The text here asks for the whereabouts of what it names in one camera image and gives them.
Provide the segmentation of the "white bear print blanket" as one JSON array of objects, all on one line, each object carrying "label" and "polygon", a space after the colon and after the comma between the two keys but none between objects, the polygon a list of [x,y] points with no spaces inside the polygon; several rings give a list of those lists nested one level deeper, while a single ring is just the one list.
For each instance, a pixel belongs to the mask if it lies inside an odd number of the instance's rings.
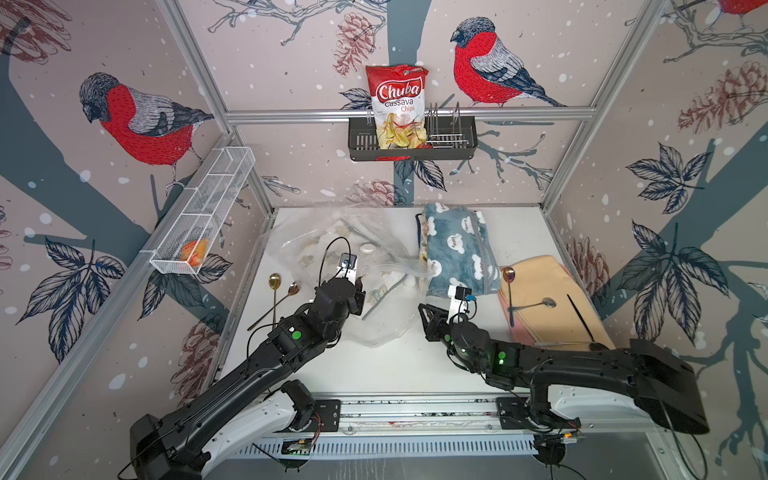
[{"label": "white bear print blanket", "polygon": [[424,294],[423,265],[385,225],[366,216],[325,222],[287,242],[285,252],[291,273],[311,286],[334,278],[343,253],[356,255],[365,313],[382,302],[418,300]]}]

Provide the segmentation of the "clear plastic vacuum bag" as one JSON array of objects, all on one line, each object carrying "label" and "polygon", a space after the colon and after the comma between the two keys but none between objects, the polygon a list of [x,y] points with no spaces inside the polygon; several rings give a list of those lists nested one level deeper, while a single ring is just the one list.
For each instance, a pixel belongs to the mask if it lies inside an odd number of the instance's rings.
[{"label": "clear plastic vacuum bag", "polygon": [[343,337],[377,348],[403,336],[429,284],[426,263],[408,251],[393,227],[384,208],[302,208],[277,221],[267,252],[307,289],[306,297],[320,281],[360,279],[366,300]]}]

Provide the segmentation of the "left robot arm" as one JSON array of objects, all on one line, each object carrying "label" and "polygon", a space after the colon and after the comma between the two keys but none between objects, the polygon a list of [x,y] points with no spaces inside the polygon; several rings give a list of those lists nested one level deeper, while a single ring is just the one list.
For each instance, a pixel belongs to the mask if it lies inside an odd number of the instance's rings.
[{"label": "left robot arm", "polygon": [[360,280],[333,278],[315,299],[284,317],[228,375],[189,404],[130,429],[130,465],[139,479],[202,479],[248,443],[311,423],[315,400],[292,379],[338,341],[351,315],[361,314]]}]

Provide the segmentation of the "beige checkered blanket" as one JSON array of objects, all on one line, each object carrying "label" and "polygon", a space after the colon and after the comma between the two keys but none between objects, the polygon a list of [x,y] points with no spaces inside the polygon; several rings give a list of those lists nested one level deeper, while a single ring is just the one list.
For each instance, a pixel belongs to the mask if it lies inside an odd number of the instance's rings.
[{"label": "beige checkered blanket", "polygon": [[418,222],[418,235],[419,235],[419,259],[423,263],[428,262],[428,238],[429,238],[429,224],[427,217],[420,213],[416,216]]}]

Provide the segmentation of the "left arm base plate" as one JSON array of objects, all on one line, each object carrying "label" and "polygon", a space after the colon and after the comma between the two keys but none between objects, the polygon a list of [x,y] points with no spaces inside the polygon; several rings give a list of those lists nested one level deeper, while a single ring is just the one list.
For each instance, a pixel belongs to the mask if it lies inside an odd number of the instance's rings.
[{"label": "left arm base plate", "polygon": [[314,410],[299,432],[326,433],[339,430],[341,401],[339,399],[316,400]]}]

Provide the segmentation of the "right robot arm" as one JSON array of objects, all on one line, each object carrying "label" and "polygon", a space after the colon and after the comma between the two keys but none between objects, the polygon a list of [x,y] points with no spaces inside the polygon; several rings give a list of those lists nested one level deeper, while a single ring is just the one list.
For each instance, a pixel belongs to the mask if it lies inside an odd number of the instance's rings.
[{"label": "right robot arm", "polygon": [[590,351],[549,350],[495,340],[463,313],[420,304],[425,338],[446,347],[452,363],[499,390],[529,390],[513,418],[520,424],[560,430],[578,428],[554,412],[549,387],[562,385],[613,392],[633,400],[659,426],[676,433],[710,432],[693,368],[670,351],[641,339],[628,348]]}]

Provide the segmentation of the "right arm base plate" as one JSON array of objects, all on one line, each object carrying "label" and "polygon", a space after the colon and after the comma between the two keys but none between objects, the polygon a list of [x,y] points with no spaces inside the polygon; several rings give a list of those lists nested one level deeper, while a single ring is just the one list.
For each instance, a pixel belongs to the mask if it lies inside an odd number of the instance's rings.
[{"label": "right arm base plate", "polygon": [[567,419],[549,409],[536,409],[522,397],[497,397],[498,418],[503,430],[530,430],[535,433],[551,433],[555,430],[579,430],[579,418]]}]

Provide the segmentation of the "teal bear blanket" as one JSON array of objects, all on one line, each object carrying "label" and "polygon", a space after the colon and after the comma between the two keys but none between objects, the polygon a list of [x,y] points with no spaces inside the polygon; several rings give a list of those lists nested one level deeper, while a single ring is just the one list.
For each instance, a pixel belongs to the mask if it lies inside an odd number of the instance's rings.
[{"label": "teal bear blanket", "polygon": [[451,286],[469,288],[475,295],[499,291],[500,270],[481,211],[435,202],[424,207],[421,219],[429,296],[446,298]]}]

